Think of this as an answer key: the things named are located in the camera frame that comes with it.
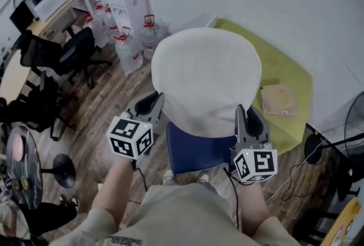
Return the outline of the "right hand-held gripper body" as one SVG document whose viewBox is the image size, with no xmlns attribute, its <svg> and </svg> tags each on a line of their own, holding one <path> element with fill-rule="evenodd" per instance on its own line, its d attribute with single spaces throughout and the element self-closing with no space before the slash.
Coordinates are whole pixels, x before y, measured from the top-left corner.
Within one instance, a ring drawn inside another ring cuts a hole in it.
<svg viewBox="0 0 364 246">
<path fill-rule="evenodd" d="M 263 182 L 278 173 L 278 152 L 269 138 L 239 140 L 231 151 L 229 174 L 239 182 Z"/>
</svg>

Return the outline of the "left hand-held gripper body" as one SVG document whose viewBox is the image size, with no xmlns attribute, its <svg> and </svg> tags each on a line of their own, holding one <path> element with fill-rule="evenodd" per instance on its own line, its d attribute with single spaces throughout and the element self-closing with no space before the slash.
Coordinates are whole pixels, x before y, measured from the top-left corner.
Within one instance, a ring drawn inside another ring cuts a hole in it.
<svg viewBox="0 0 364 246">
<path fill-rule="evenodd" d="M 154 130 L 152 113 L 136 114 L 132 100 L 119 116 L 112 119 L 106 136 L 114 154 L 137 160 L 142 155 L 149 155 L 155 141 Z"/>
</svg>

